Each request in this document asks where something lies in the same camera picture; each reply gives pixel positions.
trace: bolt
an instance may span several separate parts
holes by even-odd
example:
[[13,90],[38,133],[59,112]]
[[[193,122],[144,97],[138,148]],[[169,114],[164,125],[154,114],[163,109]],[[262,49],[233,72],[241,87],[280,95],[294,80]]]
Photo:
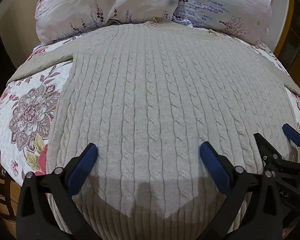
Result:
[[61,174],[62,171],[63,171],[62,167],[57,167],[57,168],[54,169],[53,172],[58,175],[58,174]]
[[31,178],[32,176],[33,176],[33,172],[32,171],[27,172],[26,177],[28,179]]
[[236,167],[235,167],[235,171],[236,171],[237,173],[243,173],[244,168],[242,168],[241,166],[236,166]]
[[265,175],[266,175],[268,178],[270,178],[270,177],[272,176],[272,173],[271,173],[271,171],[266,171],[266,172],[265,172]]

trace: cable knit sweater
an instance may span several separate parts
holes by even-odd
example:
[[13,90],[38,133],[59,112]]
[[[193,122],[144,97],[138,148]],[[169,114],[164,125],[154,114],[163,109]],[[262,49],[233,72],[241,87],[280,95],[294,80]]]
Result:
[[[235,39],[154,19],[93,31],[20,71],[70,58],[47,173],[88,143],[98,146],[73,199],[103,240],[196,239],[225,199],[199,158],[203,141],[248,172],[263,169],[256,132],[293,158],[282,132],[284,123],[294,126],[284,84],[271,62]],[[67,230],[51,197],[50,204]],[[246,203],[233,228],[245,210]]]

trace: pillowcase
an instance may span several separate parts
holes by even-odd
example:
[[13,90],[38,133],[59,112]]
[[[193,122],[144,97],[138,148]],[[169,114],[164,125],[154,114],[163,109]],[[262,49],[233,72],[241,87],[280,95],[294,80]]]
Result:
[[175,16],[255,44],[268,33],[271,0],[179,0]]
[[43,45],[107,25],[170,19],[178,0],[37,0],[36,30]]

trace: floral bed sheet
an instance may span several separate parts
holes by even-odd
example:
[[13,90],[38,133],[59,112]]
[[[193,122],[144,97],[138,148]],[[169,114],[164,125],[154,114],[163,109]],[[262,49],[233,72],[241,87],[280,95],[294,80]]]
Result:
[[[288,75],[282,64],[263,43],[251,45],[238,38],[223,35],[251,46]],[[80,36],[47,46],[38,46],[28,60],[35,54],[54,50]],[[13,81],[8,84],[0,98],[0,163],[19,185],[22,185],[25,174],[29,171],[33,171],[36,175],[46,174],[50,126],[60,92],[71,67],[72,61],[66,61],[20,81]],[[300,133],[300,97],[288,89],[287,93]]]

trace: blue gripper pad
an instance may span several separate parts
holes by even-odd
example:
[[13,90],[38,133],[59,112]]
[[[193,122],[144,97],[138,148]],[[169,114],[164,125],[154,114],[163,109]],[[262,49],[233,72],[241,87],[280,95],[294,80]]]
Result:
[[68,193],[77,195],[98,158],[98,148],[93,144],[80,159],[67,180]]
[[293,141],[295,145],[300,147],[300,134],[296,130],[287,123],[282,126],[282,130],[289,140]]
[[221,165],[216,154],[217,152],[215,152],[213,148],[211,149],[207,142],[201,144],[200,158],[204,166],[206,166],[218,190],[222,194],[228,195],[231,193],[230,177]]

